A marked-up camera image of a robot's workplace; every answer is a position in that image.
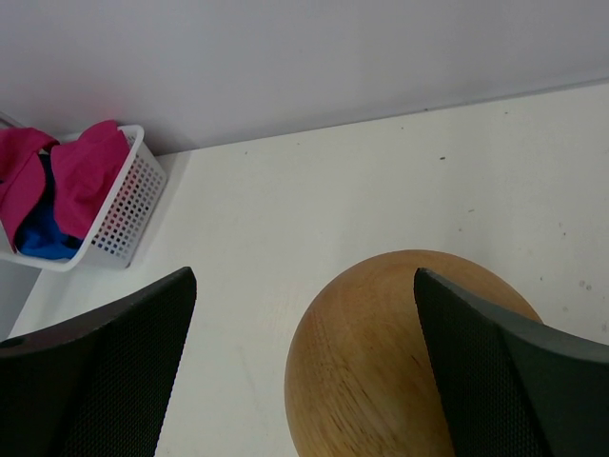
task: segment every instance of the desk surface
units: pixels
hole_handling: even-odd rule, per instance
[[[161,158],[132,266],[43,272],[12,335],[178,267],[199,299],[158,456],[295,456],[285,357],[335,275],[403,248],[492,269],[549,325],[609,344],[609,86]]]

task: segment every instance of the blue cloth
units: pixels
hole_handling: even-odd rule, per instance
[[[50,156],[39,155],[45,169],[47,185],[40,201],[23,221],[15,236],[19,252],[42,259],[71,259],[82,240],[66,235],[59,230],[53,216],[55,180],[50,167]]]

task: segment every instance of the white plastic basket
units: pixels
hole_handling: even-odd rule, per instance
[[[144,144],[140,126],[120,127],[131,147],[83,245],[69,260],[46,260],[13,252],[0,229],[0,259],[30,267],[68,271],[82,262],[103,268],[126,268],[163,192],[167,174]],[[59,138],[72,141],[79,134]]]

